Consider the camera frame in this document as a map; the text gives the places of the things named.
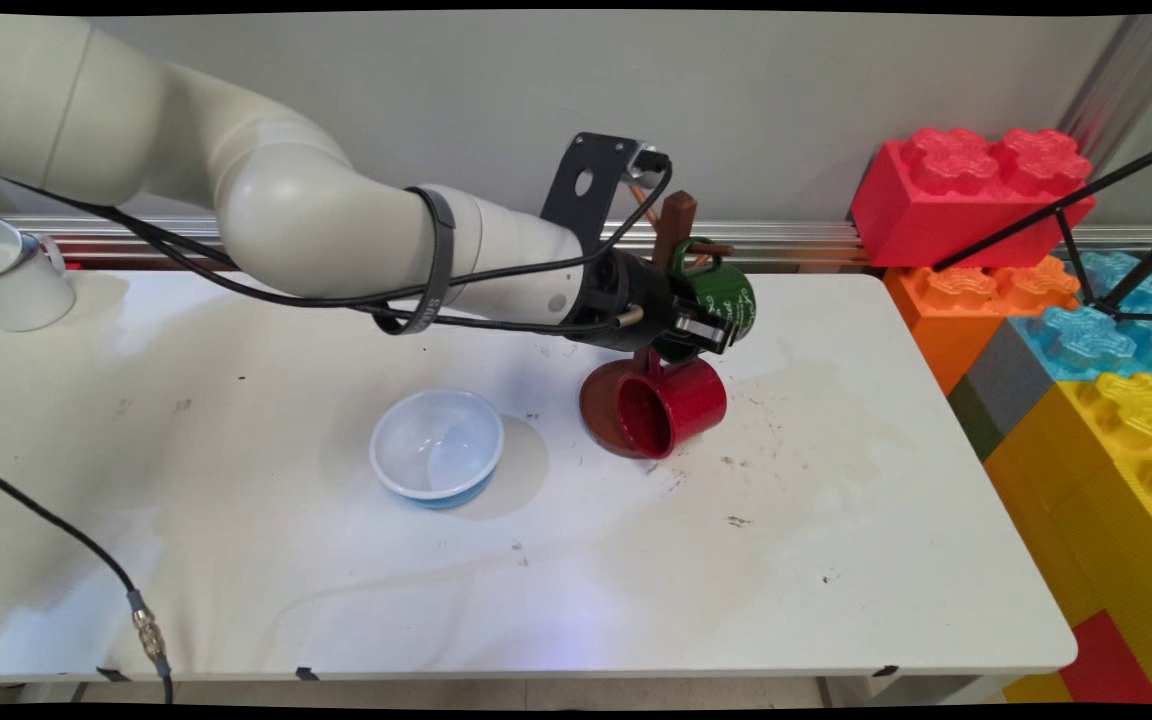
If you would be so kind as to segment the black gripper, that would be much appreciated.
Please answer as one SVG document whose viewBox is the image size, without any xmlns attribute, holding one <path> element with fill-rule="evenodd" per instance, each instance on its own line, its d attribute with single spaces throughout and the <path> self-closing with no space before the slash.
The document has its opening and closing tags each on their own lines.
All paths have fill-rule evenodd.
<svg viewBox="0 0 1152 720">
<path fill-rule="evenodd" d="M 585 270 L 579 296 L 573 306 L 573 325 L 611 323 L 639 306 L 643 319 L 627 327 L 573 332 L 573 342 L 636 353 L 675 328 L 676 341 L 698 353 L 722 355 L 736 341 L 737 324 L 705 310 L 689 276 L 660 268 L 631 253 L 612 250 Z"/>
</svg>

